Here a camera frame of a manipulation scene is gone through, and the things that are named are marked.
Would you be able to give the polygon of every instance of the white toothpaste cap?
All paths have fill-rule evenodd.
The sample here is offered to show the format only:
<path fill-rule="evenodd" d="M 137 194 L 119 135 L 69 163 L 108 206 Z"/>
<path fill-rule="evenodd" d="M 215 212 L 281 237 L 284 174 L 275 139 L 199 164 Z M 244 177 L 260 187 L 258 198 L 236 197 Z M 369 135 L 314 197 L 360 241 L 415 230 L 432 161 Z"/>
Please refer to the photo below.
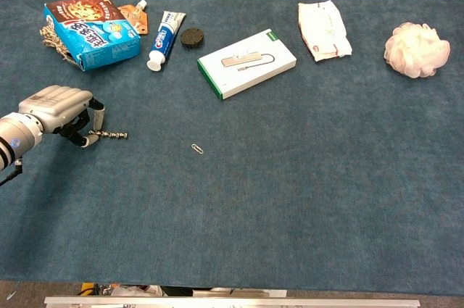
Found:
<path fill-rule="evenodd" d="M 164 63 L 166 60 L 165 55 L 160 51 L 151 51 L 148 57 L 150 58 L 150 60 L 146 63 L 146 66 L 151 71 L 160 71 L 161 64 Z"/>
<path fill-rule="evenodd" d="M 140 6 L 142 9 L 145 9 L 146 7 L 146 1 L 145 0 L 140 0 L 137 4 L 137 6 Z"/>

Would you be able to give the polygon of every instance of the white product box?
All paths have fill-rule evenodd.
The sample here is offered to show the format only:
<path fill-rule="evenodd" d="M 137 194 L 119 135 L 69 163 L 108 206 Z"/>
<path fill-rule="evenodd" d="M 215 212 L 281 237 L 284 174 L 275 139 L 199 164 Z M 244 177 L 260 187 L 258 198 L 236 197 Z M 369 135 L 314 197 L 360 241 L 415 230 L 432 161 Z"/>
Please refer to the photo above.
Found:
<path fill-rule="evenodd" d="M 294 67 L 297 58 L 267 29 L 198 59 L 220 100 Z"/>

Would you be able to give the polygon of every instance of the white shower puff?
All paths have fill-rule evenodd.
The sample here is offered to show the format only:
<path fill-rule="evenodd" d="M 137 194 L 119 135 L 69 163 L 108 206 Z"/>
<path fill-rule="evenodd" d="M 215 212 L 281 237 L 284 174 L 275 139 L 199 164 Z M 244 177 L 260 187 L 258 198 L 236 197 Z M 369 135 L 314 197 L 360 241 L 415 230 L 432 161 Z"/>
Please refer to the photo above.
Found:
<path fill-rule="evenodd" d="M 386 62 L 410 78 L 435 75 L 449 55 L 450 43 L 440 40 L 436 30 L 427 24 L 403 23 L 385 43 Z"/>

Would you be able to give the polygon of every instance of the blue cardboard box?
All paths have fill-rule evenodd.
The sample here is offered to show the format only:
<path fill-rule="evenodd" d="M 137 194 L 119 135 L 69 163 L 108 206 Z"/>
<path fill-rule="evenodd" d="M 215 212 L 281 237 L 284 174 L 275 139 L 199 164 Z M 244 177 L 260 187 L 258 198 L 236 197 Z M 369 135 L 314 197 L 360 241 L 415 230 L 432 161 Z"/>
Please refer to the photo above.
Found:
<path fill-rule="evenodd" d="M 61 0 L 43 15 L 82 71 L 140 53 L 140 36 L 110 0 Z"/>

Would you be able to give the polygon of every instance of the paper clip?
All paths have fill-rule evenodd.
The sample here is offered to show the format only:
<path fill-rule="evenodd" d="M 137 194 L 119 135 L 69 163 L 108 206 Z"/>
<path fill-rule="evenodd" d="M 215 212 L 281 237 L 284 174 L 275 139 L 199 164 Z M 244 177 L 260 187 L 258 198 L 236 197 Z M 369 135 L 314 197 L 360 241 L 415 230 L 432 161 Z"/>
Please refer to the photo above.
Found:
<path fill-rule="evenodd" d="M 193 150 L 195 150 L 196 152 L 198 152 L 199 154 L 203 154 L 202 148 L 201 148 L 200 146 L 196 145 L 195 143 L 193 143 L 193 144 L 191 145 L 191 148 L 192 148 Z"/>

